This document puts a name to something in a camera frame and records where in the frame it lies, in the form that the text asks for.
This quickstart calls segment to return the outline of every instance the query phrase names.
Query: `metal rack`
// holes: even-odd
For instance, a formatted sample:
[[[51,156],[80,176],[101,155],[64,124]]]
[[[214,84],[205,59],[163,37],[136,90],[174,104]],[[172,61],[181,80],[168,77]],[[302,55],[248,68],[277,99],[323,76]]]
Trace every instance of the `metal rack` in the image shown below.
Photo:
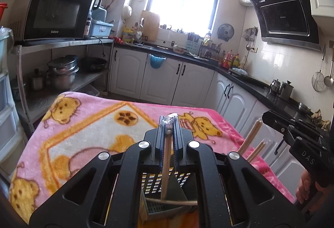
[[[29,99],[27,100],[23,87],[22,55],[39,52],[43,50],[69,47],[69,46],[85,45],[88,48],[88,45],[90,44],[100,44],[101,42],[112,43],[114,45],[113,39],[90,39],[86,41],[79,40],[79,41],[45,43],[27,47],[24,47],[22,45],[14,46],[14,48],[12,49],[12,53],[16,55],[17,82],[21,98],[21,102],[16,103],[16,108],[22,120],[28,125],[31,133],[35,131],[33,123],[36,122],[41,116],[43,116],[46,113],[50,105],[58,96],[58,93],[46,88],[43,91],[31,93]],[[109,68],[110,68],[110,60],[111,60],[111,52],[108,59]],[[99,73],[85,73],[79,71],[73,86],[70,88],[70,91],[78,91],[85,85],[93,82],[98,77],[100,77],[103,74],[107,74],[108,72],[109,69],[105,69]]]

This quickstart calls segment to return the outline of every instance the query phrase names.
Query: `red container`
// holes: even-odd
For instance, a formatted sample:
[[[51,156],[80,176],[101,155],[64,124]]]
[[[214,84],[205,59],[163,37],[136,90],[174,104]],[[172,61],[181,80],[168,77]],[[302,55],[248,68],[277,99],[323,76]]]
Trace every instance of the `red container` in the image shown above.
[[[0,3],[0,21],[5,8],[7,8],[7,3]]]

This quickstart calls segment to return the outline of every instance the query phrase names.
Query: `pink blanket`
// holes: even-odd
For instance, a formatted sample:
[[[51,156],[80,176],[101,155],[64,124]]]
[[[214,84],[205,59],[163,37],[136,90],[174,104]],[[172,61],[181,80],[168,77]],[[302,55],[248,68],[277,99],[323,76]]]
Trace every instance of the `pink blanket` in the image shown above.
[[[29,140],[12,178],[9,200],[29,222],[32,212],[99,152],[125,151],[156,128],[160,115],[179,114],[180,125],[215,152],[236,151],[243,138],[216,111],[122,102],[66,92],[58,96]],[[253,151],[249,148],[245,158]],[[252,165],[291,202],[293,196],[260,157]]]

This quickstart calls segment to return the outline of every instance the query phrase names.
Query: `metal shelf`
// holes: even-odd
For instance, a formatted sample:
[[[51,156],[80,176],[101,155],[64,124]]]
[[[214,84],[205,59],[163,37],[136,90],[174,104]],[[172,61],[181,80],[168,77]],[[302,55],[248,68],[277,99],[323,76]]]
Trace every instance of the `metal shelf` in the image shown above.
[[[79,70],[76,74],[76,80],[73,86],[68,91],[78,91],[82,87],[93,82],[101,75],[107,74],[108,72],[108,69],[104,69],[102,72],[99,73],[87,73]],[[42,91],[30,91],[29,96],[27,97],[30,123],[34,123],[40,117],[42,117],[60,93],[61,92],[56,91],[51,86],[47,86]],[[29,120],[27,119],[26,114],[22,108],[21,102],[16,102],[16,110],[19,113],[20,117],[25,122],[29,123]]]
[[[113,43],[113,39],[102,38],[101,41],[103,43]],[[88,44],[99,44],[101,43],[98,39],[88,39],[88,40],[78,40],[78,41],[69,41],[69,42],[54,42],[54,43],[45,43],[45,44],[38,44],[32,46],[22,46],[21,47],[21,55],[39,52],[43,50],[50,50],[55,48],[62,48],[68,46],[78,46],[78,45],[88,45]],[[15,46],[12,49],[12,53],[16,54],[17,47]]]

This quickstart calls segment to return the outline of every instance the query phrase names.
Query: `human hand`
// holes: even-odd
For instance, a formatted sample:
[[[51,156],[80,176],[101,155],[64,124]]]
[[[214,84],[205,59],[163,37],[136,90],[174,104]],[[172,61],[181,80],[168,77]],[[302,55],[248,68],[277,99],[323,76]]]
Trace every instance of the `human hand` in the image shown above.
[[[312,184],[312,177],[307,170],[304,170],[299,181],[299,186],[296,191],[296,198],[303,204],[304,201],[308,200],[310,194],[310,187]],[[322,192],[322,196],[318,199],[318,201],[311,206],[309,209],[310,212],[316,211],[323,204],[328,194],[333,190],[333,186],[329,186],[326,188],[321,187],[317,182],[315,182],[315,187],[318,191]]]

